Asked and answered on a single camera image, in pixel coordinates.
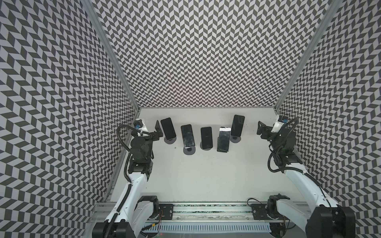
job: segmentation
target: phone stand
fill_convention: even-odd
[[[173,139],[170,139],[170,140],[167,140],[167,139],[164,137],[164,142],[167,143],[168,145],[173,144],[175,141],[176,141],[176,137],[173,138]]]
[[[203,149],[202,148],[202,142],[200,142],[200,148],[202,149],[202,150],[210,150],[211,148],[209,148],[209,149]]]
[[[230,136],[230,141],[233,143],[238,143],[241,141],[241,137],[240,136]]]
[[[193,155],[196,152],[196,147],[183,148],[183,152],[186,155]]]

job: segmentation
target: checkered wall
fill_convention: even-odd
[[[93,0],[141,107],[273,106],[331,0]]]
[[[79,237],[136,112],[78,0],[0,8],[0,237]]]
[[[381,237],[381,4],[344,1],[281,112],[299,116],[309,171],[357,217],[358,237]]]

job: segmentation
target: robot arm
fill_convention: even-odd
[[[308,209],[298,206],[287,196],[270,196],[267,201],[267,213],[272,218],[285,216],[306,232],[308,238],[354,238],[355,214],[349,207],[342,207],[331,198],[318,182],[307,172],[302,161],[294,153],[296,133],[294,129],[298,119],[288,121],[278,116],[273,127],[258,122],[257,134],[270,142],[272,147],[268,161],[271,172],[284,173],[306,199]],[[274,158],[278,169],[270,168],[270,159]]]
[[[120,128],[127,127],[133,132],[131,149],[128,148],[120,137]],[[122,145],[129,151],[124,175],[127,183],[122,196],[115,207],[106,217],[104,222],[97,223],[92,232],[93,238],[126,238],[137,237],[148,219],[156,219],[159,213],[159,202],[156,196],[140,196],[146,187],[152,171],[152,142],[163,136],[158,121],[153,133],[147,131],[143,120],[137,119],[134,127],[120,125],[117,135]]]

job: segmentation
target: black cable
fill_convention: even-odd
[[[255,199],[255,198],[249,198],[249,199],[246,201],[246,203],[247,203],[248,206],[250,206],[250,205],[249,205],[249,200],[251,200],[251,199],[253,199],[253,200],[255,200],[255,201],[257,201],[257,202],[259,202],[260,204],[263,205],[263,203],[261,203],[259,200]]]
[[[119,125],[118,128],[117,128],[117,137],[118,137],[119,142],[122,144],[122,146],[123,146],[128,152],[130,152],[130,149],[129,149],[129,147],[124,143],[124,141],[123,141],[123,139],[122,139],[122,137],[121,137],[121,135],[120,135],[120,129],[122,129],[122,128],[128,128],[128,129],[133,130],[133,131],[136,131],[136,132],[138,132],[138,133],[143,133],[143,134],[149,135],[148,139],[151,139],[151,138],[152,138],[152,135],[151,135],[151,133],[149,133],[149,132],[139,131],[139,130],[133,128],[132,126],[129,126],[129,125],[126,125],[126,124],[121,124],[121,125]]]
[[[152,238],[152,237],[155,237],[158,233],[153,233],[153,236],[151,236],[150,233],[144,233],[144,232],[140,232],[140,234],[143,235],[144,237]]]
[[[104,238],[108,238],[109,237],[111,228],[114,226],[114,222],[115,222],[117,216],[119,215],[120,210],[123,208],[123,205],[126,202],[126,200],[128,198],[128,195],[130,194],[131,187],[132,187],[132,185],[129,184],[128,188],[127,188],[127,191],[126,191],[126,194],[124,195],[123,200],[121,201],[121,203],[119,204],[119,206],[117,208],[117,212],[114,213],[114,215],[112,216],[111,221],[108,223],[108,226],[106,228],[106,232],[105,232],[105,234],[103,236]]]
[[[287,228],[287,230],[291,230],[292,228],[294,228],[296,226],[296,224],[294,224],[292,227],[290,227],[290,228]]]
[[[124,165],[123,174],[124,174],[124,177],[127,179],[127,181],[132,183],[130,177],[127,174],[127,167],[128,167],[128,162],[130,161],[130,157],[131,157],[131,152],[128,153],[128,156],[127,156],[127,159],[126,159],[126,163]]]

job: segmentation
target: smartphone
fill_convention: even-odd
[[[232,131],[230,134],[231,136],[237,136],[237,137],[241,136],[244,121],[245,121],[244,116],[234,115]]]
[[[212,127],[201,128],[201,145],[204,150],[213,148]]]
[[[187,149],[187,148],[196,146],[196,144],[194,143],[191,124],[181,126],[181,134],[182,134],[182,141],[184,142],[184,148]]]
[[[220,127],[219,136],[217,140],[217,151],[218,152],[228,152],[229,151],[229,142],[230,142],[230,132],[231,128],[229,127]]]
[[[176,132],[174,131],[172,120],[170,117],[165,118],[160,121],[162,123],[162,128],[167,140],[176,138]]]

